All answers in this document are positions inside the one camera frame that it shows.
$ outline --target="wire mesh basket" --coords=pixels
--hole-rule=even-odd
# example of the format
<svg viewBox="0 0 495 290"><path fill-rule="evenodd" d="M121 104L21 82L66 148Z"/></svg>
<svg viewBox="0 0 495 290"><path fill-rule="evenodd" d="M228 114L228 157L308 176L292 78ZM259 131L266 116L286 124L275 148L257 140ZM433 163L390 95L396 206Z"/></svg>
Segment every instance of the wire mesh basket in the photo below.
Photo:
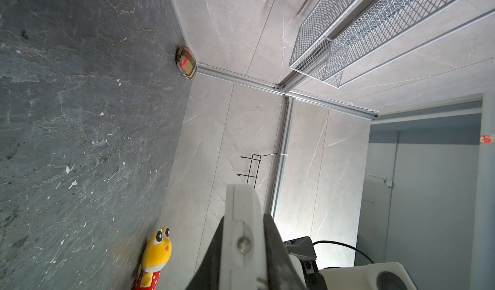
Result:
<svg viewBox="0 0 495 290"><path fill-rule="evenodd" d="M320 0L299 29L290 67L339 88L346 67L452 1L378 0L335 39L329 39L322 24L335 12L325 11L332 9L329 3L337 3L338 10L342 6L339 0Z"/></svg>

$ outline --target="light blue wall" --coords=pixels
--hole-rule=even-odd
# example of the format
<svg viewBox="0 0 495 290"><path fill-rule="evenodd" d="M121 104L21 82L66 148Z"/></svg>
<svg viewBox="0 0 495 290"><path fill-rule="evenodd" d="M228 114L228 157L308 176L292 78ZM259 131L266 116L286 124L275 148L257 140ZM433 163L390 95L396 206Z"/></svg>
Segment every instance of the light blue wall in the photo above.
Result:
<svg viewBox="0 0 495 290"><path fill-rule="evenodd" d="M357 247L402 263L418 289L467 289L478 138L479 127L372 131L366 173L393 176L390 218L390 189L365 177Z"/></svg>

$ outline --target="aluminum frame profile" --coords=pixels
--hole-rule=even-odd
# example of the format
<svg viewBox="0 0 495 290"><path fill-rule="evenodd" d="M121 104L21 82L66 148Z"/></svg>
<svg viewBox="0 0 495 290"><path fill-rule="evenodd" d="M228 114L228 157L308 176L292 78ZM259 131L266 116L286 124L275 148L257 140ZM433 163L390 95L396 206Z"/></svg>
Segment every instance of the aluminum frame profile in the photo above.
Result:
<svg viewBox="0 0 495 290"><path fill-rule="evenodd" d="M343 71L349 65L453 1L379 0L335 39L322 37L291 68L339 88L343 86Z"/></svg>
<svg viewBox="0 0 495 290"><path fill-rule="evenodd" d="M279 84L273 84L273 83L268 83L263 80L259 80L256 78L252 78L249 76L241 75L234 73L229 70L223 70L219 69L216 67L212 67L203 63L198 63L197 64L197 72L203 75L207 75L210 77L214 77L217 79L223 79L227 80L228 82L232 83L238 83L241 85L245 85L251 88L263 90L266 92L270 93L275 93L278 95L287 95L294 97L294 99L297 99L299 101L307 102L307 103L312 103L317 106L321 106L324 108L332 109L339 111L341 113L346 113L350 114L356 117L360 117L363 119L368 119L368 120L375 120L377 119L378 115L376 112L365 109L365 108L360 108L360 107L355 107L352 105L348 105L342 102L338 101L333 101L329 99L324 99L324 98L319 98L314 95L301 92L301 91L290 91L287 93L283 93L281 91L281 85Z"/></svg>
<svg viewBox="0 0 495 290"><path fill-rule="evenodd" d="M300 83L304 82L305 79L308 79L308 76L299 73L299 72L293 72L294 74L289 77L289 79L283 83L281 83L282 88L280 90L281 93L288 93L295 87L297 87Z"/></svg>
<svg viewBox="0 0 495 290"><path fill-rule="evenodd" d="M275 181L273 183L273 189L271 194L272 198L270 201L270 209L269 209L269 213L274 220L275 220L275 214L277 212L277 204L279 200L280 187L282 185L282 178L284 177L285 161L288 150L288 139L291 134L293 112L294 112L294 98L288 97L282 138L280 140L280 155L277 160L277 169L275 172Z"/></svg>
<svg viewBox="0 0 495 290"><path fill-rule="evenodd" d="M387 114L371 122L372 125L405 122L412 120L434 119L441 117L453 117L462 115L481 114L483 102L481 100L425 108L408 112Z"/></svg>

